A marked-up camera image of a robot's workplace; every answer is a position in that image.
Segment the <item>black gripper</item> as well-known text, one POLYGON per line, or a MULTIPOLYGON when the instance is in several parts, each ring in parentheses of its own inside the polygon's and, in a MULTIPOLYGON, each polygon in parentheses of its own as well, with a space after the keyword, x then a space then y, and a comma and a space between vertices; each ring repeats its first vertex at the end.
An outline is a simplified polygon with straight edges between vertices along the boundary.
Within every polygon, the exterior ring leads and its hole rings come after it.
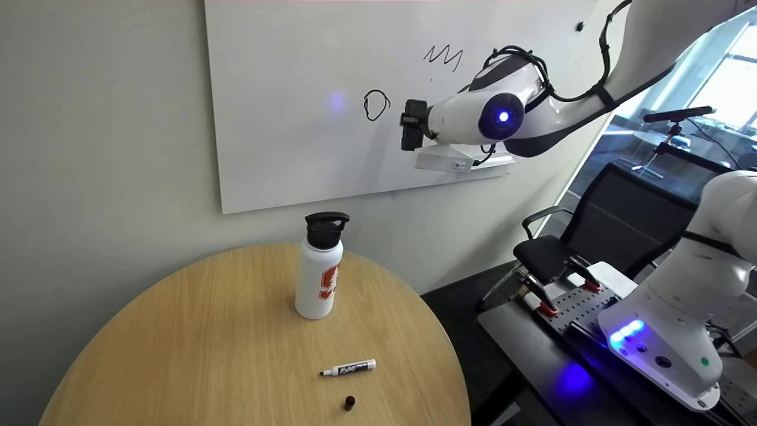
POLYGON ((427 109, 427 128, 423 128, 423 134, 427 134, 429 139, 438 139, 436 109, 433 109, 433 107, 427 109))

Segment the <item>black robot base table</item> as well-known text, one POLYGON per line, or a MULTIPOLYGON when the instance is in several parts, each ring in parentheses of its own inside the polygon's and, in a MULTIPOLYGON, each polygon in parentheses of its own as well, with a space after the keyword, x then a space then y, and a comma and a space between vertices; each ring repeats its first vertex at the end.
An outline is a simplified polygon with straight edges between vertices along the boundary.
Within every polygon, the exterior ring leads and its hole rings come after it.
POLYGON ((508 301, 482 311, 477 325, 514 365, 480 408, 486 418, 528 389, 561 426, 757 426, 754 382, 741 375, 737 358, 728 358, 722 402, 692 412, 611 356, 589 322, 557 330, 537 311, 508 301))

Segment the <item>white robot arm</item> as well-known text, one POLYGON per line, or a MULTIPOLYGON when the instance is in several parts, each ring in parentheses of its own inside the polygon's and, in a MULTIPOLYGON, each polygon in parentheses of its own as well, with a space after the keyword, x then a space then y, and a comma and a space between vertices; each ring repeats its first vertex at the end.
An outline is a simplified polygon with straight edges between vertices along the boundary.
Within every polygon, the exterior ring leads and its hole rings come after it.
MULTIPOLYGON (((548 63, 505 46, 454 94, 423 107, 421 132, 438 144, 505 144, 540 156, 676 68, 706 33, 754 8, 754 0, 615 0, 596 30, 599 75, 577 94, 554 85, 548 63)), ((692 412, 722 401, 724 363, 707 322, 748 288, 754 267, 751 171, 712 178, 663 262, 599 312, 606 348, 692 412)))

